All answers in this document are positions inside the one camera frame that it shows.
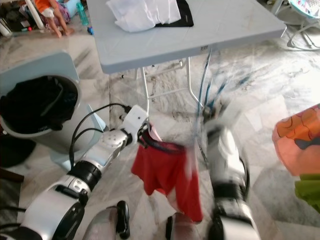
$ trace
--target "green cloth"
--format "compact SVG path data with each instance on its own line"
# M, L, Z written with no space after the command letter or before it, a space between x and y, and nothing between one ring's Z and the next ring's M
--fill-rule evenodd
M320 213L320 174L303 174L294 185L295 195Z

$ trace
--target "child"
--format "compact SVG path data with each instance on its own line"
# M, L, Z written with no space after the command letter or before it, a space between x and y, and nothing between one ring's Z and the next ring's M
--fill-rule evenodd
M58 3L56 0L35 0L35 6L38 11L47 19L50 28L55 32L58 38L61 38L62 34L58 30L54 17L56 17L64 30L66 36L69 36L75 32L72 28L67 28L66 22L59 11Z

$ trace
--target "orange shirt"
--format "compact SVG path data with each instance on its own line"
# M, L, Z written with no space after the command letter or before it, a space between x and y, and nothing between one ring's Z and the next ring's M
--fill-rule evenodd
M40 13L42 13L45 9L52 7L49 0L35 0L35 6Z

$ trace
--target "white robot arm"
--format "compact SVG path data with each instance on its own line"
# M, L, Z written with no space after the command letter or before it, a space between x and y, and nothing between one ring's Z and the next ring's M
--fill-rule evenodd
M261 240L247 204L249 166L239 156L231 130L204 109L206 158L214 195L207 240ZM168 218L167 240L201 240L194 223L181 213Z
M105 164L90 157L80 159L65 176L37 196L25 211L20 227L2 233L1 239L72 240L83 219L91 192L108 164L125 146L137 143L139 131L147 120L148 114L141 107L133 106L119 129L104 133L109 156ZM114 239L112 235L105 238Z

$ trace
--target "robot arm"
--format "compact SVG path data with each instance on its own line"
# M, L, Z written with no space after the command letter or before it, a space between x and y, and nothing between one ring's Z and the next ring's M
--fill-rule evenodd
M208 240L260 240L251 210L246 203L248 166L239 157L231 131L214 120L205 125L207 158L214 194Z
M2 233L7 240L72 240L84 217L88 199L108 164L129 144L135 144L148 114L135 105L119 129L105 133L108 159L102 164L83 157L60 180L36 197L19 228Z

